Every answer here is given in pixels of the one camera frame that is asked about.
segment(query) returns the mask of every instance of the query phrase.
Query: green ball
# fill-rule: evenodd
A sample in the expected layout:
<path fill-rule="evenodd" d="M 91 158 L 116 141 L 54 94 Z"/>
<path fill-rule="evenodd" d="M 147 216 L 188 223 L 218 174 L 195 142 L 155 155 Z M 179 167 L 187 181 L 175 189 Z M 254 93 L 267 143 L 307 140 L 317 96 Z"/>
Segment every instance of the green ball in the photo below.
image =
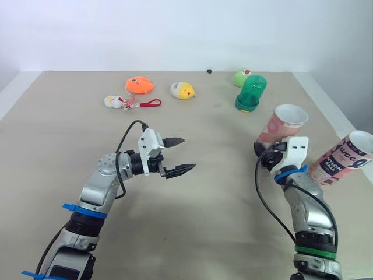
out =
<path fill-rule="evenodd" d="M 249 77 L 251 71 L 247 68 L 241 68 L 234 74 L 234 84 L 241 88 L 244 85 L 247 77 Z"/>

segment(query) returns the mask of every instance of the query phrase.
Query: white toy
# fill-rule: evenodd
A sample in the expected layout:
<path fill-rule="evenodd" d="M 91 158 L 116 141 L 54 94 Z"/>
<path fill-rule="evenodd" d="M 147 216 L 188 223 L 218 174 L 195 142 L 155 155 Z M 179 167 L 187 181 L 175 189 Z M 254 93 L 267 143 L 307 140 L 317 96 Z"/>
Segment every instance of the white toy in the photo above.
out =
<path fill-rule="evenodd" d="M 104 99 L 104 104 L 108 108 L 120 109 L 123 108 L 125 103 L 126 100 L 119 95 L 109 95 Z"/>
<path fill-rule="evenodd" d="M 195 95 L 193 86 L 186 82 L 176 82 L 170 87 L 171 94 L 177 99 L 186 100 Z"/>
<path fill-rule="evenodd" d="M 135 98 L 132 97 L 130 99 L 124 99 L 119 95 L 109 95 L 105 97 L 104 104 L 108 108 L 114 109 L 131 109 L 131 108 L 139 108 L 139 107 L 158 107 L 162 104 L 160 99 L 153 99 L 149 102 L 144 103 L 135 103 Z"/>

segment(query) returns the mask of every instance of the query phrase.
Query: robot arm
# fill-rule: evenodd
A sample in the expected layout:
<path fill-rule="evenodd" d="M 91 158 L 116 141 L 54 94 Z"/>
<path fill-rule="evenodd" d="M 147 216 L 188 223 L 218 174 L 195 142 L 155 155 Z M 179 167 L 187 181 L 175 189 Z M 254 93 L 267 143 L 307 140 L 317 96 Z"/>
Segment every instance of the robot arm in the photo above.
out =
<path fill-rule="evenodd" d="M 153 129 L 146 128 L 138 141 L 139 153 L 133 150 L 118 154 L 118 167 L 122 180 L 133 175 L 160 173 L 166 179 L 180 176 L 195 167 L 183 164 L 167 170 L 161 164 L 163 148 L 184 142 L 181 138 L 162 139 Z M 76 205 L 64 204 L 63 208 L 72 211 L 69 222 L 55 237 L 44 265 L 36 274 L 24 271 L 34 279 L 90 280 L 95 257 L 91 252 L 96 248 L 100 230 L 104 224 L 120 183 L 115 164 L 116 153 L 102 157 L 95 171 L 87 180 Z"/>
<path fill-rule="evenodd" d="M 290 280 L 342 280 L 336 259 L 337 229 L 323 191 L 301 167 L 307 156 L 307 137 L 288 137 L 264 151 L 261 164 L 281 185 L 290 204 L 295 231 L 294 266 Z"/>

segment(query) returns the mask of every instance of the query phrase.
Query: table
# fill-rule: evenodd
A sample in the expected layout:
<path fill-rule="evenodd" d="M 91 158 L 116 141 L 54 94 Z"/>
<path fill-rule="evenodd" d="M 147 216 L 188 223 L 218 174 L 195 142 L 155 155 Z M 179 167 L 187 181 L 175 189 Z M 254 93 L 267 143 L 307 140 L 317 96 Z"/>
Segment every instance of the table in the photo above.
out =
<path fill-rule="evenodd" d="M 152 174 L 127 182 L 128 194 L 115 202 L 101 231 L 92 279 L 289 279 L 294 245 L 256 195 L 252 144 L 283 103 L 309 114 L 299 133 L 310 138 L 306 162 L 338 138 L 292 73 L 259 74 L 267 89 L 259 107 L 245 114 L 234 107 L 240 89 L 230 72 L 43 72 L 0 122 L 2 279 L 34 271 L 70 216 L 61 205 L 76 202 L 97 160 L 114 151 L 135 119 L 164 138 L 186 139 L 163 152 L 165 166 L 197 166 L 171 180 Z M 161 98 L 163 105 L 105 108 L 103 98 L 124 97 L 123 84 L 134 75 L 156 85 L 138 100 Z M 193 84 L 196 97 L 172 97 L 169 86 L 176 81 Z M 136 149 L 139 136 L 134 128 L 123 149 Z M 291 227 L 281 188 L 265 170 L 260 182 L 269 205 Z M 372 185 L 358 171 L 324 190 L 339 226 L 344 278 L 372 276 Z"/>

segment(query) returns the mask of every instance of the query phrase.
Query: yellow toy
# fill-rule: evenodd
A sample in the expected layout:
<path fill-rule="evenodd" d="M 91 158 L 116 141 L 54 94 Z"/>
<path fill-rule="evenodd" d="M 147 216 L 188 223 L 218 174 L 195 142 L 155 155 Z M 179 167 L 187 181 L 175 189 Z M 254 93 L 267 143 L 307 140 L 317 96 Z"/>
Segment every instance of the yellow toy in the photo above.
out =
<path fill-rule="evenodd" d="M 190 83 L 176 82 L 171 85 L 171 94 L 178 99 L 186 100 L 193 97 L 196 93 Z"/>

